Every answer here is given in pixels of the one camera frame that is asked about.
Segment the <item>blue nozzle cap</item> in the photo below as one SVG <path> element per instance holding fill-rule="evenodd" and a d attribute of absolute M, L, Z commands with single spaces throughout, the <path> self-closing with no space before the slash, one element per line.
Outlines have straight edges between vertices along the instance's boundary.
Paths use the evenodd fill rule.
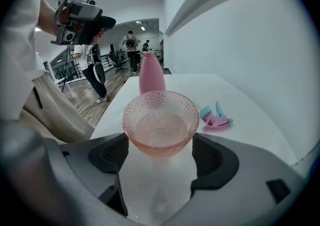
<path fill-rule="evenodd" d="M 210 109 L 210 107 L 204 107 L 200 112 L 200 118 L 204 119 L 206 115 L 208 115 L 209 113 L 212 113 L 212 110 Z"/>

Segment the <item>pink bowl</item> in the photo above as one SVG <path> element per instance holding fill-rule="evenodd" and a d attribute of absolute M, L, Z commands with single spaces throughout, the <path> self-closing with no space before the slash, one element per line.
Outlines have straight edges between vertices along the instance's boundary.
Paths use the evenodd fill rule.
<path fill-rule="evenodd" d="M 144 154 L 168 158 L 179 153 L 199 126 L 196 106 L 171 91 L 152 91 L 132 100 L 124 109 L 122 128 Z"/>

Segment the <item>pink spray bottle body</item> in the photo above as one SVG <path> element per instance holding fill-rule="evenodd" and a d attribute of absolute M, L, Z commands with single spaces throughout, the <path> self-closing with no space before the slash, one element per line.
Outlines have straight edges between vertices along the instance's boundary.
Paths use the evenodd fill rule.
<path fill-rule="evenodd" d="M 164 74 L 154 52 L 144 52 L 140 69 L 139 88 L 140 95 L 152 91 L 165 91 Z"/>

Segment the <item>bowl rim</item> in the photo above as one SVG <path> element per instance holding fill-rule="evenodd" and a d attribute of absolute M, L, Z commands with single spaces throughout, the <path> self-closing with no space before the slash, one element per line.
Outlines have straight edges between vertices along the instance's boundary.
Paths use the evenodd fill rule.
<path fill-rule="evenodd" d="M 173 94 L 177 94 L 179 96 L 182 96 L 184 98 L 186 98 L 187 100 L 189 100 L 191 102 L 191 104 L 193 105 L 194 109 L 197 111 L 197 121 L 196 121 L 196 124 L 195 124 L 195 132 L 197 132 L 198 130 L 198 127 L 199 127 L 199 122 L 200 122 L 200 116 L 199 116 L 199 112 L 198 112 L 198 109 L 196 107 L 196 105 L 192 102 L 192 100 L 190 100 L 188 97 L 186 97 L 185 95 L 181 94 L 181 93 L 178 93 L 178 92 L 175 92 L 175 91 L 167 91 L 167 90 L 156 90 L 156 91 L 150 91 L 150 92 L 145 92 L 139 96 L 137 96 L 136 98 L 134 98 L 132 101 L 130 101 L 127 106 L 124 108 L 124 111 L 123 111 L 123 114 L 122 114 L 122 118 L 121 118 L 121 126 L 122 126 L 122 129 L 125 133 L 125 135 L 130 139 L 131 142 L 133 142 L 133 144 L 135 145 L 138 145 L 140 147 L 143 147 L 143 148 L 146 148 L 146 149 L 152 149 L 152 150 L 159 150 L 159 151 L 163 151 L 163 150 L 171 150 L 173 148 L 176 148 L 176 147 L 179 147 L 182 143 L 186 142 L 186 141 L 190 141 L 193 136 L 189 137 L 188 138 L 185 138 L 181 141 L 179 141 L 178 143 L 176 144 L 173 144 L 173 145 L 169 145 L 169 146 L 164 146 L 164 147 L 154 147 L 154 146 L 149 146 L 149 145 L 146 145 L 146 144 L 143 144 L 137 140 L 135 140 L 134 138 L 131 138 L 131 135 L 127 132 L 127 130 L 124 128 L 124 116 L 125 116 L 125 112 L 126 112 L 126 109 L 127 107 L 133 102 L 135 101 L 136 99 L 138 99 L 140 96 L 144 96 L 145 94 L 149 94 L 149 93 L 161 93 L 161 92 L 164 92 L 164 93 L 173 93 Z"/>

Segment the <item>person in white shirt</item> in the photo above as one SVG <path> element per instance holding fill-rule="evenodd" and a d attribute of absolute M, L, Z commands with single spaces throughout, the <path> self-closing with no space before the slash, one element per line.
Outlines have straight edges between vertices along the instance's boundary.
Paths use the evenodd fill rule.
<path fill-rule="evenodd" d="M 104 84 L 100 83 L 94 73 L 93 57 L 92 57 L 93 45 L 75 45 L 74 46 L 74 59 L 78 59 L 80 68 L 83 75 L 90 82 L 93 89 L 100 96 L 96 102 L 99 104 L 104 101 L 109 101 L 110 98 L 107 95 L 107 90 Z"/>
<path fill-rule="evenodd" d="M 138 70 L 138 55 L 137 55 L 137 46 L 139 45 L 139 41 L 134 36 L 132 30 L 128 31 L 128 35 L 123 36 L 121 45 L 126 46 L 126 51 L 128 53 L 128 57 L 130 58 L 130 70 L 133 73 L 137 73 Z"/>
<path fill-rule="evenodd" d="M 1 120 L 19 120 L 59 144 L 89 140 L 89 125 L 58 89 L 35 51 L 35 28 L 57 35 L 55 10 L 45 0 L 15 0 L 0 29 Z M 60 22 L 67 24 L 68 11 Z"/>

